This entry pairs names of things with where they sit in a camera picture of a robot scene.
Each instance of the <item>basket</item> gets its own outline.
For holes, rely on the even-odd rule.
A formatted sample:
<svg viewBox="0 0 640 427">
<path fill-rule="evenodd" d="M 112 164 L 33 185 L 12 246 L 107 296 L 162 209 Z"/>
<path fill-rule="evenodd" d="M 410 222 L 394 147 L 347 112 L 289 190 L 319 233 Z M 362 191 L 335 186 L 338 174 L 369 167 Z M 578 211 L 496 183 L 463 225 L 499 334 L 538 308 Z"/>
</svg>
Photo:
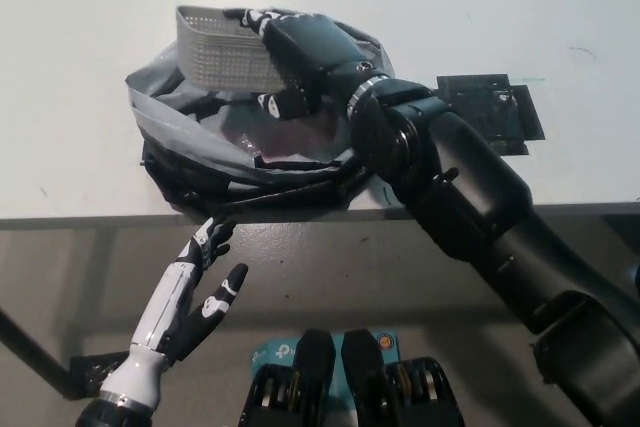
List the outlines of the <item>basket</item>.
<svg viewBox="0 0 640 427">
<path fill-rule="evenodd" d="M 205 90 L 277 92 L 293 81 L 277 67 L 260 37 L 222 9 L 181 6 L 178 67 L 185 78 Z"/>
</svg>

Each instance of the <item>robotic hand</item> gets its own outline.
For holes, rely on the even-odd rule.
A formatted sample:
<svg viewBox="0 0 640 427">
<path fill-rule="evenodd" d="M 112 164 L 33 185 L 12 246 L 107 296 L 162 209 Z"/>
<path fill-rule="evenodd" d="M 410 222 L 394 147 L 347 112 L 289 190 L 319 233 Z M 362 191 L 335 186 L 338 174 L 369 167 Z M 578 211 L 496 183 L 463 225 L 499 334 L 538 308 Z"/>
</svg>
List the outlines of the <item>robotic hand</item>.
<svg viewBox="0 0 640 427">
<path fill-rule="evenodd" d="M 344 106 L 354 151 L 447 255 L 469 262 L 542 334 L 534 355 L 546 382 L 594 426 L 640 425 L 640 307 L 552 232 L 525 182 L 448 104 L 374 68 L 326 16 L 227 16 L 299 74 L 299 95 Z"/>
<path fill-rule="evenodd" d="M 247 275 L 236 265 L 220 287 L 191 314 L 204 272 L 229 251 L 235 224 L 210 218 L 191 237 L 160 279 L 131 339 L 129 357 L 102 384 L 77 427 L 144 427 L 160 403 L 160 377 L 184 360 L 222 322 Z"/>
</svg>

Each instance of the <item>table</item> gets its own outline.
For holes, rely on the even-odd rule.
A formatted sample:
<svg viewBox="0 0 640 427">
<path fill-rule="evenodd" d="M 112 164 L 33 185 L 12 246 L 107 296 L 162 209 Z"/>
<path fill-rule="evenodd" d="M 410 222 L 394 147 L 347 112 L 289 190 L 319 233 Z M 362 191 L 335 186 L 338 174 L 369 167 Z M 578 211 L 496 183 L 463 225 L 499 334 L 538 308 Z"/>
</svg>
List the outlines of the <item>table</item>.
<svg viewBox="0 0 640 427">
<path fill-rule="evenodd" d="M 536 206 L 640 212 L 635 0 L 0 0 L 0 226 L 182 222 L 139 165 L 124 78 L 174 39 L 185 3 L 325 12 L 375 34 L 398 76 L 429 86 L 507 73 L 529 86 L 546 134 L 507 158 Z M 317 218 L 402 216 L 382 188 Z"/>
</svg>

